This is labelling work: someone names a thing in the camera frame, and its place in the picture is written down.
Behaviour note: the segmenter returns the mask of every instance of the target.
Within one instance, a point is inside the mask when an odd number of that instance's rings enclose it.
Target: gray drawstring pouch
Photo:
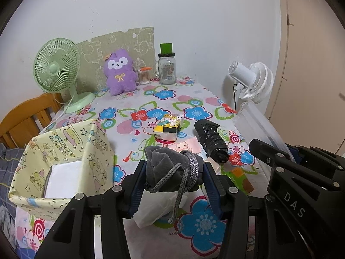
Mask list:
[[[156,184],[165,177],[165,175],[176,165],[181,163],[182,166],[165,182],[159,189],[160,192],[174,192],[180,188],[184,169],[190,169],[190,159],[179,152],[176,152],[167,147],[150,146],[145,148],[145,155],[147,158],[146,164],[146,180],[149,185],[154,188]],[[202,184],[202,171],[204,160],[196,154],[198,162],[198,177],[195,185],[189,190],[193,192],[199,189]]]

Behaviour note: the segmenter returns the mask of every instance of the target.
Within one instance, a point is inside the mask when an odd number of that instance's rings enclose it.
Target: purple plush toy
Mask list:
[[[108,78],[106,84],[112,96],[137,89],[137,74],[133,71],[133,60],[126,50],[118,49],[104,59],[106,63],[103,71]]]

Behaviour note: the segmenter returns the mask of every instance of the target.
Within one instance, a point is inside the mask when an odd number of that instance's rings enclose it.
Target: blue gripper pad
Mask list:
[[[300,152],[298,151],[298,149],[296,149],[295,147],[290,147],[289,145],[287,145],[287,147],[289,148],[291,154],[294,156],[296,164],[300,164],[302,158],[300,157]]]
[[[226,202],[226,193],[210,162],[204,163],[202,179],[212,212],[223,219],[222,204]]]
[[[133,175],[136,175],[137,173],[138,177],[130,195],[130,207],[128,210],[128,214],[131,218],[138,211],[141,197],[143,196],[143,192],[144,192],[144,185],[146,182],[146,161],[140,161],[138,167],[141,165],[141,163],[143,163],[141,169],[137,168],[140,171],[134,172],[133,174]]]

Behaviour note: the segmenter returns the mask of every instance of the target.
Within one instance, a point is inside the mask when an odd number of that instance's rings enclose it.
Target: green lid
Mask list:
[[[160,44],[160,53],[161,54],[170,54],[172,53],[173,43],[164,43]]]

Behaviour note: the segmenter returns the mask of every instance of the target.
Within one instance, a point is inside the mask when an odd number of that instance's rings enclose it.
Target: fan base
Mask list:
[[[79,94],[78,97],[78,101],[71,103],[69,106],[68,104],[66,104],[66,106],[63,109],[65,113],[74,113],[84,108],[86,105],[90,104],[95,99],[96,95],[92,92],[83,92]]]

